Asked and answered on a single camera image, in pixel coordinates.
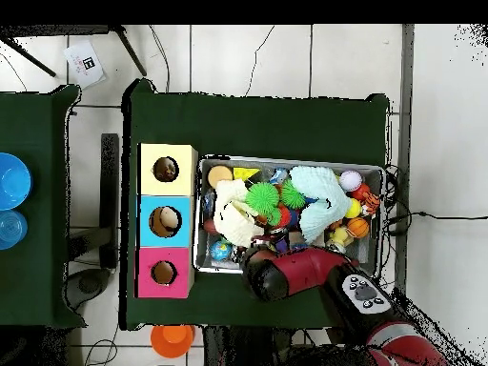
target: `metal tray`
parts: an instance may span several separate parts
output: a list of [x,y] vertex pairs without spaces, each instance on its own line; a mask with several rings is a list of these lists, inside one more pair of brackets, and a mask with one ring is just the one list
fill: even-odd
[[381,204],[376,215],[371,220],[370,234],[355,240],[346,248],[346,255],[359,261],[361,268],[368,275],[378,275],[381,265],[382,226],[385,218],[384,194],[386,193],[386,173],[381,167],[356,164],[325,163],[315,161],[278,160],[256,157],[236,156],[203,156],[198,161],[197,179],[195,182],[195,223],[193,236],[193,265],[198,271],[206,273],[241,274],[238,264],[228,261],[214,262],[209,248],[219,239],[219,236],[209,235],[203,230],[202,203],[203,195],[211,187],[207,181],[207,174],[213,166],[227,166],[274,170],[276,168],[291,169],[295,166],[328,167],[336,174],[346,170],[355,170],[365,179],[372,193],[380,196]]

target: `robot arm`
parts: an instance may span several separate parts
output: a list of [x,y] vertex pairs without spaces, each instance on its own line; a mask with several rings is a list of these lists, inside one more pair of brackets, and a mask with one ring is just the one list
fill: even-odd
[[368,346],[377,366],[450,366],[375,282],[346,256],[309,247],[276,255],[260,245],[241,261],[246,285],[265,301],[315,286],[334,302],[354,343]]

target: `green spiky ball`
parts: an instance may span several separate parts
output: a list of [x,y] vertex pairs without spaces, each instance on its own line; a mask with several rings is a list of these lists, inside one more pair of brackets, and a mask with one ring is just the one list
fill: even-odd
[[271,213],[278,201],[278,190],[269,182],[258,182],[252,185],[246,196],[246,203],[265,216]]
[[266,217],[270,226],[276,226],[281,220],[281,211],[278,208],[273,208]]
[[291,209],[300,209],[305,206],[305,196],[296,190],[290,178],[283,183],[283,187],[281,188],[281,200],[285,206]]

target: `black stand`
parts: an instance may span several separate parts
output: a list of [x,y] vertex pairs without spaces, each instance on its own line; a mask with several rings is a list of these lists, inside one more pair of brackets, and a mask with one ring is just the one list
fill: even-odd
[[56,36],[56,35],[93,35],[98,33],[109,33],[115,31],[124,44],[125,49],[131,56],[133,63],[139,69],[143,76],[146,76],[146,70],[142,67],[141,62],[137,58],[129,40],[125,35],[125,28],[122,26],[50,26],[50,25],[37,25],[37,26],[4,26],[0,27],[0,41],[11,47],[14,51],[24,56],[30,62],[32,62],[39,69],[45,71],[51,77],[55,77],[56,73],[47,66],[39,62],[35,57],[31,56],[24,48],[17,44],[13,38],[25,37],[25,36]]
[[102,134],[99,227],[70,236],[69,260],[99,248],[100,267],[116,268],[118,257],[119,139]]

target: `orange cup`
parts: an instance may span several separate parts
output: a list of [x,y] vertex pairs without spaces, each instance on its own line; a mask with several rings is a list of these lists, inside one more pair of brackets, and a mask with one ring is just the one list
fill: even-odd
[[185,355],[194,340],[194,326],[154,326],[151,331],[152,348],[163,357]]

